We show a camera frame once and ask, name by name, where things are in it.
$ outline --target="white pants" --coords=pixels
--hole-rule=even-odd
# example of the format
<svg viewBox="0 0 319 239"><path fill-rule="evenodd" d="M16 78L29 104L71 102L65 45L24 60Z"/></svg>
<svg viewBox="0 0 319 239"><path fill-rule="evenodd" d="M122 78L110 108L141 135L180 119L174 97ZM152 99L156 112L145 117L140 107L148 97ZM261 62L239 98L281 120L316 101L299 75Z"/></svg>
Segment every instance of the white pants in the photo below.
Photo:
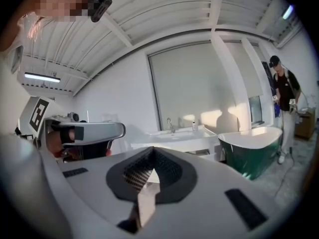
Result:
<svg viewBox="0 0 319 239"><path fill-rule="evenodd" d="M289 153L289 148L293 147L295 135L296 112L285 112L280 110L279 127L283 130L283 143L281 145L282 154Z"/></svg>

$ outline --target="sink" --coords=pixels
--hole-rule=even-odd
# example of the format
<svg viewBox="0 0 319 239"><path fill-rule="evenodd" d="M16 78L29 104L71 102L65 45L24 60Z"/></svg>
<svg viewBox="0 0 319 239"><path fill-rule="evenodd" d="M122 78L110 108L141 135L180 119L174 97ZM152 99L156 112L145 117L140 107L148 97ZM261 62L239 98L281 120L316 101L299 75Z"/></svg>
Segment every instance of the sink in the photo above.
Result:
<svg viewBox="0 0 319 239"><path fill-rule="evenodd" d="M192 136L194 136L193 132L175 132L175 133L159 134L157 137L158 138L181 139L184 137L192 137Z"/></svg>
<svg viewBox="0 0 319 239"><path fill-rule="evenodd" d="M205 128L204 125L200 125L198 131L186 127L176 130L175 133L169 130L147 132L144 137L131 143L131 147L137 149L154 146L182 152L208 149L210 153L214 153L216 144L219 144L217 134Z"/></svg>

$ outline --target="fluorescent light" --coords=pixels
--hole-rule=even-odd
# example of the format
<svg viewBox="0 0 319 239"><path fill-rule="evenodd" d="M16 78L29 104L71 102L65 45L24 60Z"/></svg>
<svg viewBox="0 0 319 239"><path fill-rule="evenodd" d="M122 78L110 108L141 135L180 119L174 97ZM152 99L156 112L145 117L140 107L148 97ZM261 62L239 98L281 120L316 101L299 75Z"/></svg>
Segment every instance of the fluorescent light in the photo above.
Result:
<svg viewBox="0 0 319 239"><path fill-rule="evenodd" d="M293 12L293 10L294 10L294 7L290 5L288 9L286 10L286 12L284 13L283 19L287 19L290 16L290 14Z"/></svg>
<svg viewBox="0 0 319 239"><path fill-rule="evenodd" d="M60 82L59 78L45 76L41 74L33 74L33 73L25 73L24 76L30 79L42 80L42 81L49 81L49 82Z"/></svg>

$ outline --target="ceiling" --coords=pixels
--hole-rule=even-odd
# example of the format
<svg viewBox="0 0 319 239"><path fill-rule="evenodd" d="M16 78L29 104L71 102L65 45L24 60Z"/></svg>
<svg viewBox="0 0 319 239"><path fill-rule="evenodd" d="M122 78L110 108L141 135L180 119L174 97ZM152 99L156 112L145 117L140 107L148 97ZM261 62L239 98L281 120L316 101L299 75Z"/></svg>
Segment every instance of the ceiling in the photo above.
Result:
<svg viewBox="0 0 319 239"><path fill-rule="evenodd" d="M298 21L295 15L282 19L287 7L284 0L113 0L98 23L44 22L34 38L27 35L36 16L29 15L18 80L28 90L72 96L126 53L190 30L233 29L280 42ZM61 81L27 79L25 72Z"/></svg>

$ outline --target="white roller shade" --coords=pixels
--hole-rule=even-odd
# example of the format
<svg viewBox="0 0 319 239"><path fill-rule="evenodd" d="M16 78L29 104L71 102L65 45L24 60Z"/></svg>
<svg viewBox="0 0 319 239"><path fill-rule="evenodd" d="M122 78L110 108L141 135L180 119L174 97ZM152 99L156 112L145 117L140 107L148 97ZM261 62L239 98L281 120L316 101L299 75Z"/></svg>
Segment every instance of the white roller shade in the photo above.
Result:
<svg viewBox="0 0 319 239"><path fill-rule="evenodd" d="M210 43L163 52L150 58L161 126L204 124L216 133L238 131L227 74Z"/></svg>

